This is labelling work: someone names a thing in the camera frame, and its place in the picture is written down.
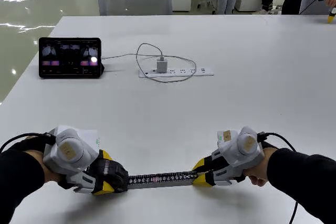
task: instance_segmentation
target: desk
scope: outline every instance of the desk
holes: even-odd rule
[[[150,42],[215,75],[160,84],[138,78],[134,58],[125,57],[108,61],[114,71],[99,80],[42,80],[36,55],[0,106],[2,143],[59,124],[97,129],[101,148],[130,174],[176,172],[216,148],[217,130],[249,125],[281,133],[304,153],[335,159],[335,27],[326,22],[277,15],[64,17],[50,36],[100,37],[105,57]],[[20,204],[12,223],[284,224],[293,207],[270,185],[248,181],[101,197],[49,183]],[[299,207],[299,223],[318,221]]]

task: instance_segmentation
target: power adapter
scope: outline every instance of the power adapter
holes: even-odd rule
[[[156,72],[167,73],[167,69],[168,69],[168,61],[163,56],[161,56],[156,61]]]

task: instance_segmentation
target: measuring tape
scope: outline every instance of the measuring tape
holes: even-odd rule
[[[189,186],[198,177],[197,172],[146,174],[128,177],[128,189]]]

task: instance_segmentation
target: electrical outlet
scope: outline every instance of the electrical outlet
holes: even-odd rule
[[[194,72],[194,68],[168,68],[167,73],[157,73],[156,69],[144,70],[148,77],[183,77],[190,76]],[[214,72],[211,68],[197,68],[194,76],[213,76]],[[139,77],[144,78],[145,75],[139,70]]]

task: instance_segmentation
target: glossy floor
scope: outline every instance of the glossy floor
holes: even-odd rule
[[[0,0],[0,102],[64,16],[96,16],[97,0]]]

